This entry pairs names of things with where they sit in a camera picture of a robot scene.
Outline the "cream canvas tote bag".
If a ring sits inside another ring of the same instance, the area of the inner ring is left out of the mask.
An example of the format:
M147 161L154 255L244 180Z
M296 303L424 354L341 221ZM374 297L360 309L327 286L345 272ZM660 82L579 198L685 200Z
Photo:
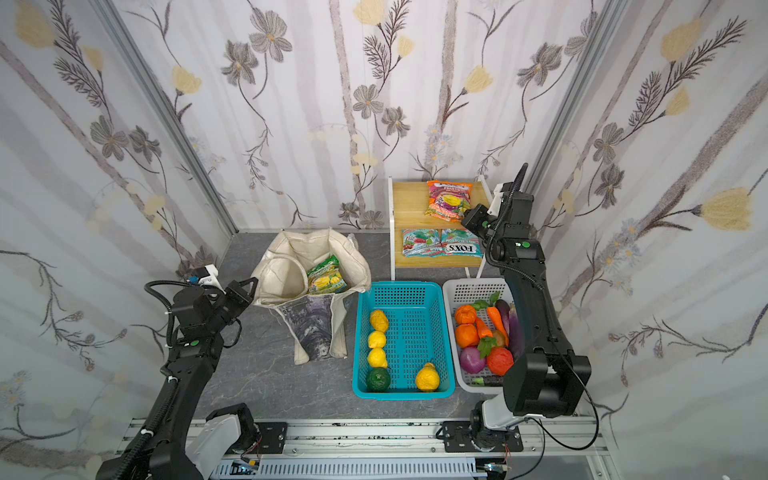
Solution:
M309 272L336 258L346 286L314 292ZM274 311L294 340L294 363L348 355L344 321L351 297L371 288L368 262L353 234L331 228L309 233L281 231L253 271L258 279L254 304Z

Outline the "orange snack bag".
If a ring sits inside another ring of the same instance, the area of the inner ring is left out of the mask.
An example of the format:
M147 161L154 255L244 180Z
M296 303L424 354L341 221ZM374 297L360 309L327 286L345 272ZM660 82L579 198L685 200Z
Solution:
M427 182L429 190L426 216L448 222L460 222L471 208L472 185L468 183Z

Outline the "orange carrot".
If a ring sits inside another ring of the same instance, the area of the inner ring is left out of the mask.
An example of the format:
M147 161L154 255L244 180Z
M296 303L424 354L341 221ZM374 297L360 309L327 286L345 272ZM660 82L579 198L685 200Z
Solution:
M488 307L486 313L495 329L501 334L504 345L509 345L509 338L500 311L496 307Z

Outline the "green snack bag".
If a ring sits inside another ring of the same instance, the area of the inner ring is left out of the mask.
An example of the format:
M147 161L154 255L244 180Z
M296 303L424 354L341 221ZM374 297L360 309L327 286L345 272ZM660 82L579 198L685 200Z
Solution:
M335 255L330 255L312 267L307 272L307 278L310 295L332 294L348 288L341 273L340 262Z

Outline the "purple onion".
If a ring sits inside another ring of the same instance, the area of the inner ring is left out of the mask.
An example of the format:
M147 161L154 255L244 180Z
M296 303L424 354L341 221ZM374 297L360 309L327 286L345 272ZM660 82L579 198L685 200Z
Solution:
M486 360L475 346L468 346L459 356L460 368L468 374L475 375L486 367Z

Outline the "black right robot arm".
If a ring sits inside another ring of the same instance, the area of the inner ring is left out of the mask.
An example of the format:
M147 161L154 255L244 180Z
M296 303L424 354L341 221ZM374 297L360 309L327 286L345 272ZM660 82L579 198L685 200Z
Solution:
M574 352L560 326L546 278L545 255L530 234L534 197L518 181L501 188L495 214L480 205L462 225L482 240L485 260L499 269L513 298L510 324L514 364L502 375L502 392L472 412L470 434L480 450L528 420L572 415L591 376L591 363Z

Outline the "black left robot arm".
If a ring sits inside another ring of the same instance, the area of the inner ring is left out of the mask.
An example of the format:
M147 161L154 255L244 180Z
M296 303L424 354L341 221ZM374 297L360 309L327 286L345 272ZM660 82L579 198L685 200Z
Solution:
M98 479L205 479L186 452L188 432L200 397L229 346L222 331L240 326L253 303L255 277L222 289L176 280L154 280L144 290L166 309L168 359L164 382L139 432L117 458L105 461Z

